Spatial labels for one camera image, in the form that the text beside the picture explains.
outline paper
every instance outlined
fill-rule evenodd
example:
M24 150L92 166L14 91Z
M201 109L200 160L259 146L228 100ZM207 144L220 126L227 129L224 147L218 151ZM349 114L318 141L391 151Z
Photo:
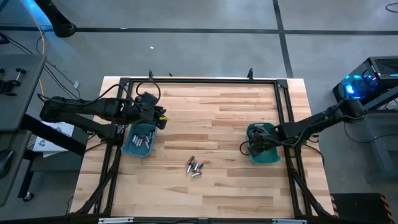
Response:
M43 124L50 126L51 128L67 135L72 136L74 126L65 122L59 123L47 123L42 121ZM33 147L34 152L43 152L43 157L54 155L58 152L65 152L66 149L55 145L54 143L42 139L40 137L36 138L35 146Z

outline butcher block tabletop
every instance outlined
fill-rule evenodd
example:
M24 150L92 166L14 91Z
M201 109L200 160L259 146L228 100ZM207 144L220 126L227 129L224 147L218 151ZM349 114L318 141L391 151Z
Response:
M101 92L119 83L119 79L104 77ZM295 121L311 116L304 81L288 79L287 82ZM278 147L281 161L271 165L254 164L239 151L239 145L246 140L249 124L279 124L273 85L158 85L162 92L158 105L167 109L165 115L170 121L164 130L158 130L150 157L122 154L112 216L294 217L283 148ZM114 88L105 97L116 97L117 90ZM140 92L143 91L157 96L154 85L143 84ZM282 89L280 92L285 107ZM99 117L94 120L107 123ZM90 139L87 147L99 142L97 137ZM318 144L308 144L318 149ZM78 210L97 187L105 148L103 144L85 154L71 212ZM192 178L185 172L191 156L204 163L200 177ZM323 208L333 213L320 155L303 146L302 159L308 188ZM104 190L101 211L106 204L108 187L109 184ZM301 190L298 190L298 197L304 212Z

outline desk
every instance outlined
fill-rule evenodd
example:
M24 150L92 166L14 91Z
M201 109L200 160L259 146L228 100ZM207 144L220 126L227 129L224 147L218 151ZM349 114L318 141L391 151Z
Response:
M101 92L119 83L119 79L104 77ZM310 116L304 81L290 79L288 84L295 120ZM158 105L167 109L165 115L171 121L164 130L159 130L150 157L122 155L112 216L294 217L283 149L278 148L283 158L274 165L253 164L239 152L249 124L279 124L272 85L160 83L159 86L162 97ZM146 84L140 91L157 93L154 86ZM116 94L115 88L105 97ZM94 120L106 123L98 117ZM99 141L92 139L87 147ZM71 212L78 210L98 185L104 150L102 145L85 154ZM192 155L205 163L203 175L197 179L185 174L185 163ZM333 214L319 154L303 147L302 159L308 188L325 210ZM101 208L107 194L105 189Z

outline concrete floor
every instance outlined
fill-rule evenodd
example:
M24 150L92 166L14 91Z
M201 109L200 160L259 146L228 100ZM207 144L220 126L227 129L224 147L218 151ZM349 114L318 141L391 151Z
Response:
M380 0L279 0L284 29L288 30L398 30L398 14L384 9L395 2ZM56 0L54 3L78 27L277 29L272 0ZM39 13L40 24L49 22ZM0 12L0 26L34 25L18 1ZM32 51L38 32L4 31ZM83 98L98 96L105 75L154 75L285 78L278 34L181 34L78 32L59 39L45 34L50 62L73 81L80 82ZM331 89L369 56L398 55L398 35L286 35L294 78L304 78L313 113L335 104ZM12 45L0 54L17 54ZM66 96L48 74L42 81L47 96ZM33 98L28 113L38 116ZM350 141L342 125L321 133L320 149L332 193L384 194L398 217L397 181L367 183L377 172L367 145ZM26 164L14 185L0 220L63 215L75 190L77 173L37 174L31 185L36 198L16 198Z

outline wood plank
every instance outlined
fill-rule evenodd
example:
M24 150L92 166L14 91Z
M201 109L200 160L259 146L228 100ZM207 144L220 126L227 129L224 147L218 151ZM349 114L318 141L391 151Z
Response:
M119 79L105 77L101 92L118 83ZM310 116L303 80L287 81L295 120ZM160 83L159 86L162 92L159 105L167 109L165 115L170 121L164 130L157 133L150 157L122 155L112 215L293 217L283 148L277 148L281 161L266 166L252 163L239 152L239 145L246 140L249 124L279 123L272 85ZM139 91L156 93L157 89L145 84ZM114 97L116 93L117 88L106 96ZM286 113L284 100L282 106ZM98 117L94 120L109 123ZM95 137L88 147L99 142ZM310 145L318 149L318 144ZM98 185L104 152L105 145L86 153L72 212L86 202ZM333 213L320 155L308 147L302 148L301 155L308 187L325 210ZM198 178L191 178L192 173L186 174L186 161L190 156L205 164L203 174ZM108 189L109 184L104 191L102 207L106 203ZM303 210L301 190L297 189L297 192Z

